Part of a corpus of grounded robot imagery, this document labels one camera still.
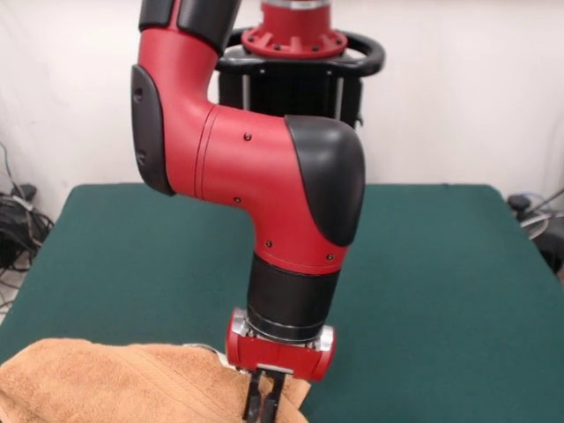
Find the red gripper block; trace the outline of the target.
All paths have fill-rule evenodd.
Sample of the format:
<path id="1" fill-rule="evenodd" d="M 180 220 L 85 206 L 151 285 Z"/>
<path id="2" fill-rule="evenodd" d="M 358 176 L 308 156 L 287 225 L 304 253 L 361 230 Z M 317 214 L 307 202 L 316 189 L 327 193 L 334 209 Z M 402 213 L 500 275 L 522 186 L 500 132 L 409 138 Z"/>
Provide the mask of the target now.
<path id="1" fill-rule="evenodd" d="M 323 328 L 312 345 L 290 345 L 243 336 L 228 330 L 226 356 L 228 362 L 249 371 L 258 368 L 279 371 L 294 378 L 320 382 L 327 374 L 333 360 L 336 340 L 333 328 Z M 247 399 L 242 414 L 243 421 L 258 421 L 262 405 L 259 389 L 261 372 L 250 375 Z M 285 376 L 273 375 L 272 389 L 263 403 L 263 423 L 274 423 L 282 396 Z"/>

